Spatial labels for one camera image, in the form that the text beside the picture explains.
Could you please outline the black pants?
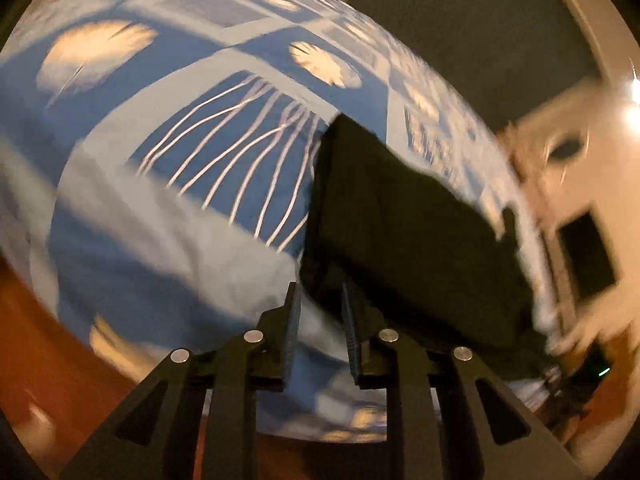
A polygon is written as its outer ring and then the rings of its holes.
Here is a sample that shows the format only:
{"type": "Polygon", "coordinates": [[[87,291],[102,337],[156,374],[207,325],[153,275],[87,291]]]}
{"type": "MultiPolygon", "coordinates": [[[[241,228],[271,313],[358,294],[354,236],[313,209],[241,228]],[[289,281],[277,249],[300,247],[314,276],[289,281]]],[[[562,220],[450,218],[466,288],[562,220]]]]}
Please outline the black pants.
{"type": "Polygon", "coordinates": [[[497,235],[347,116],[321,139],[299,276],[328,315],[341,316],[352,290],[421,346],[468,347],[504,379],[555,363],[534,325],[516,234],[497,235]]]}

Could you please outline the black television screen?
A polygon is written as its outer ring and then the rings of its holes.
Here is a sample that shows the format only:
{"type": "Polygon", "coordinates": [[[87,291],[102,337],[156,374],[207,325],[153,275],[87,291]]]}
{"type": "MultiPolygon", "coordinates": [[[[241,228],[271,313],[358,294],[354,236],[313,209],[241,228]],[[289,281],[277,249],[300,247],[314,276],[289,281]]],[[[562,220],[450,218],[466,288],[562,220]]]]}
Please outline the black television screen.
{"type": "Polygon", "coordinates": [[[617,284],[608,244],[591,209],[562,224],[556,234],[578,304],[593,300],[617,284]]]}

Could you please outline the cream dressing table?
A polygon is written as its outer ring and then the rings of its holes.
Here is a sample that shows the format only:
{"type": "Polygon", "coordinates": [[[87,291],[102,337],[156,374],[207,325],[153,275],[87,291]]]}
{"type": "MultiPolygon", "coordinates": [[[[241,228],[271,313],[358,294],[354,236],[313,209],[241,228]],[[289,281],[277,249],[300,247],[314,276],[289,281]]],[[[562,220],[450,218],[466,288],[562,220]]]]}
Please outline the cream dressing table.
{"type": "Polygon", "coordinates": [[[582,294],[578,255],[568,249],[562,237],[569,226],[594,226],[592,211],[586,209],[561,220],[553,194],[563,182],[566,165],[548,165],[547,152],[538,151],[512,124],[498,133],[498,140],[518,177],[542,251],[544,273],[532,278],[536,329],[548,336],[555,354],[584,353],[595,341],[614,354],[618,338],[632,337],[632,321],[623,313],[605,310],[615,298],[608,288],[589,297],[582,294]]]}

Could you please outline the blue patterned bed sheet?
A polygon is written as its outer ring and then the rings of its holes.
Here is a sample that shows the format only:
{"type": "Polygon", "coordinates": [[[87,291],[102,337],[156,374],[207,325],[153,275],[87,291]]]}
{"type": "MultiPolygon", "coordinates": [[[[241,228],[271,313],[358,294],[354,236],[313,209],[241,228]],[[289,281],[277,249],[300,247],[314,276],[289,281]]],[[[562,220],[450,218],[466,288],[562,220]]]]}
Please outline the blue patterned bed sheet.
{"type": "Polygon", "coordinates": [[[495,230],[514,208],[534,325],[555,339],[538,231],[494,133],[343,0],[28,0],[1,50],[2,254],[76,338],[145,378],[283,301],[338,115],[495,230]]]}

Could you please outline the dark green curtain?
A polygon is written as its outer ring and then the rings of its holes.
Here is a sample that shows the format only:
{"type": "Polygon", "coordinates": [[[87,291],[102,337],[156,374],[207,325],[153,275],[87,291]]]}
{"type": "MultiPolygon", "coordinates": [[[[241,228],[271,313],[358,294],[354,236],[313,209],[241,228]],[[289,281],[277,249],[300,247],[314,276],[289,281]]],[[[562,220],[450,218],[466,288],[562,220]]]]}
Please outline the dark green curtain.
{"type": "Polygon", "coordinates": [[[441,74],[491,130],[600,70],[563,0],[348,0],[441,74]]]}

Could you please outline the oval mirror white frame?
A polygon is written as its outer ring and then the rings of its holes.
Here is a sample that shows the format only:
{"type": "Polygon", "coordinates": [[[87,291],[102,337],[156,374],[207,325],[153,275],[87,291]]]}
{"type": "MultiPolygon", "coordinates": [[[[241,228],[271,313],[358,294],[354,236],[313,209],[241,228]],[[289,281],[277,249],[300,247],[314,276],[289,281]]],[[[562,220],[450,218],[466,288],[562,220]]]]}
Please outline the oval mirror white frame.
{"type": "Polygon", "coordinates": [[[585,130],[566,130],[552,136],[544,148],[546,165],[567,165],[572,160],[584,156],[588,150],[589,133],[585,130]]]}

